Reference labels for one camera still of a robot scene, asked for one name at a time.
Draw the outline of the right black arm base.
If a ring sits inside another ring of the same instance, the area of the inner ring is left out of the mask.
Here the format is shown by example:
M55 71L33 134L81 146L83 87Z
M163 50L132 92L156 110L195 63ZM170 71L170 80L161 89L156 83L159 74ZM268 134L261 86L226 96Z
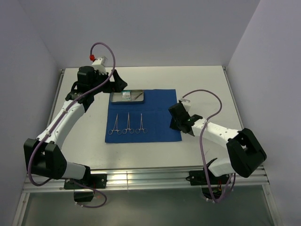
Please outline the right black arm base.
M211 186L225 185L230 177L230 174L216 177L210 170L207 171ZM185 180L190 182L191 186L208 185L204 169L189 171L189 175L185 178Z

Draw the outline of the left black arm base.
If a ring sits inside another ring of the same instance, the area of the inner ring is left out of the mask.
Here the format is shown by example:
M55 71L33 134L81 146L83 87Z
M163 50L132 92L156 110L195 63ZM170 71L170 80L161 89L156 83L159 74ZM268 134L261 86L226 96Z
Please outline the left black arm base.
M107 174L91 174L88 179L67 179L64 182L64 190L74 190L73 198L75 202L88 203L94 198L103 198L103 195L94 189L105 189Z

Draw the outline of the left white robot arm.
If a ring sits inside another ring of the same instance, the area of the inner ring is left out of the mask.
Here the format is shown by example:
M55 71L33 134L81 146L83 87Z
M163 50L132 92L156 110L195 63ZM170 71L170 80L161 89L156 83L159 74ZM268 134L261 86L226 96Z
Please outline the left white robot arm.
M116 69L111 73L101 72L92 66L82 66L77 72L77 81L65 97L58 115L48 127L35 139L24 143L24 155L27 173L34 186L37 183L33 175L52 179L69 179L88 183L91 180L89 166L69 162L61 148L76 122L87 112L98 93L122 92L127 83L121 79Z

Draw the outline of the blue surgical drape cloth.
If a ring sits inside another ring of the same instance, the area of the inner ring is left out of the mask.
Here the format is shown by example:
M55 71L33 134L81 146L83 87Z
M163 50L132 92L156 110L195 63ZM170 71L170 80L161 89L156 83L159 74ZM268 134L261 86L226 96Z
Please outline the blue surgical drape cloth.
M171 115L168 108L177 103L175 89L144 90L143 104L116 105L109 102L105 142L108 144L179 142L181 133L171 129ZM127 126L127 114L130 113L130 126L136 130L140 127L140 116L143 114L143 127L147 133L108 135L108 130L114 126L116 114L119 114L118 129Z

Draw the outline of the steel surgical scissors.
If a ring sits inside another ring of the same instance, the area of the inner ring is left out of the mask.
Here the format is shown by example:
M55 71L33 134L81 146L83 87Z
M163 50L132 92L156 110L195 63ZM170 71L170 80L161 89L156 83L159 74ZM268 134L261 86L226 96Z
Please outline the steel surgical scissors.
M147 133L147 129L143 127L143 114L140 116L140 127L135 130L136 134Z

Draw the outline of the steel hemostat forceps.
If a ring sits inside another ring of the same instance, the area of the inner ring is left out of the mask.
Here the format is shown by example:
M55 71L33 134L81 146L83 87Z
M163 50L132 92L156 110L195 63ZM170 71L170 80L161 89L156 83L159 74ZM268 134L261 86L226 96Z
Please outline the steel hemostat forceps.
M131 128L130 126L130 113L127 114L127 126L125 129L122 130L122 134L134 134L135 130Z

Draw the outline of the steel needle holder forceps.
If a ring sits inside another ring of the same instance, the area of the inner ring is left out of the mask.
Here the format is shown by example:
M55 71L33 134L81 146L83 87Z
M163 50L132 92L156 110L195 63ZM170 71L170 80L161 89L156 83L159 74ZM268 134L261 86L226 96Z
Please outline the steel needle holder forceps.
M116 114L114 126L112 129L108 130L108 135L112 135L114 133L116 133L118 135L122 134L122 131L120 129L118 129L118 119L119 119L119 114Z

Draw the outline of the green white gauze packet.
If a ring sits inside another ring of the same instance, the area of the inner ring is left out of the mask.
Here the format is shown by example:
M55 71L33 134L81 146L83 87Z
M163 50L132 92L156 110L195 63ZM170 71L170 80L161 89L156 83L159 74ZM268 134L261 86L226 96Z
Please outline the green white gauze packet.
M131 101L131 91L126 90L122 92L122 101Z

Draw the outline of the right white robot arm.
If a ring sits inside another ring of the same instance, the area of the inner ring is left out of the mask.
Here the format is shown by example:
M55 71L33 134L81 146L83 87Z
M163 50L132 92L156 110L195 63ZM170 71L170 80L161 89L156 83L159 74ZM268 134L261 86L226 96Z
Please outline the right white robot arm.
M169 107L172 116L170 128L191 136L200 136L226 150L226 154L215 156L208 164L209 175L219 177L237 173L247 178L267 159L267 155L254 133L244 128L229 129L208 122L202 116L189 115L189 102L182 101Z

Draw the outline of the metal instrument tray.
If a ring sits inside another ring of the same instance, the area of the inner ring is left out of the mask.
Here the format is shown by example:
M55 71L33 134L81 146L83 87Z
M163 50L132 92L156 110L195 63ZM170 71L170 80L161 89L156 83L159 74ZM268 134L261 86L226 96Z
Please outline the metal instrument tray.
M110 93L110 103L116 105L143 104L144 90L132 89Z

